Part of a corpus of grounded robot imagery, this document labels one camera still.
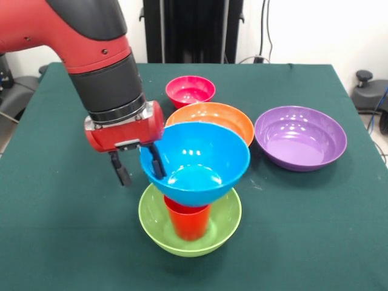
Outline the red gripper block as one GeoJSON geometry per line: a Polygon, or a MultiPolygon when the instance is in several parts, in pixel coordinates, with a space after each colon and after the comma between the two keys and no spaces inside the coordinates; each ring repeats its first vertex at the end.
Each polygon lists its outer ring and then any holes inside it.
{"type": "Polygon", "coordinates": [[[146,102],[145,108],[139,114],[115,124],[97,127],[91,117],[87,116],[84,121],[84,132],[96,151],[109,152],[112,166],[122,186],[130,187],[132,180],[116,150],[132,145],[149,144],[147,148],[152,155],[155,177],[157,179],[166,177],[159,151],[152,143],[160,140],[164,133],[164,114],[157,101],[146,102]]]}

